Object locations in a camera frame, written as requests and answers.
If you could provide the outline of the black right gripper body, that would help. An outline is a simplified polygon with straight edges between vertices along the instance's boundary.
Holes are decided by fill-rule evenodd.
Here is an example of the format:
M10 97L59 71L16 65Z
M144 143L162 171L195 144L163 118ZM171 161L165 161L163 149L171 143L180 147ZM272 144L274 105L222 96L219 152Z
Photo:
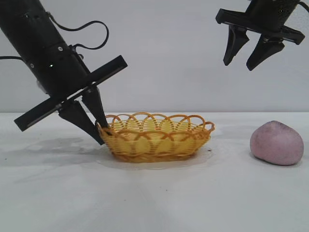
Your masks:
M305 35L284 25L298 4L298 0L252 0L245 12L220 9L216 21L299 45Z

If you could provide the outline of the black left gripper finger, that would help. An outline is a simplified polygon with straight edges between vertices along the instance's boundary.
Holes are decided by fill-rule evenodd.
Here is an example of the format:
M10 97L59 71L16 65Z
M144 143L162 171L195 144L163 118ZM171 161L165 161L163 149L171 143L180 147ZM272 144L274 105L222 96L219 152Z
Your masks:
M74 100L62 104L59 108L59 116L79 127L81 130L85 131L93 139L95 139L100 145L104 144L96 126L92 123L86 112L84 111L81 104Z
M101 127L108 127L100 92L97 87L90 88L84 93L84 105L88 108L90 113L96 119L96 122L99 123Z

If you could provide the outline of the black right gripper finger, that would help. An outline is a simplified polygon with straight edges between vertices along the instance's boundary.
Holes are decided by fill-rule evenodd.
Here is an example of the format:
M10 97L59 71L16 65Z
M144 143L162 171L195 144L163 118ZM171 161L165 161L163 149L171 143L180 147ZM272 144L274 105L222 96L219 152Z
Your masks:
M223 59L225 66L231 63L234 56L249 41L249 38L246 33L247 33L246 28L241 28L235 25L229 25L227 47Z
M260 36L255 49L247 60L247 68L249 71L252 71L260 63L265 61L270 56L280 52L284 47L285 45L283 44L283 39Z

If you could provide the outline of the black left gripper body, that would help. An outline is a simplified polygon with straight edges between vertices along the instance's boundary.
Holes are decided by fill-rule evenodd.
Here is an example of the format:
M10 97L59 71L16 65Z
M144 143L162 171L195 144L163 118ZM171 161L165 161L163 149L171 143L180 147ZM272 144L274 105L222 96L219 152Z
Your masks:
M25 131L64 104L78 98L105 80L127 67L122 55L89 72L77 53L68 50L69 55L54 56L55 60L43 64L34 70L35 77L50 96L47 100L30 109L14 122L21 131Z

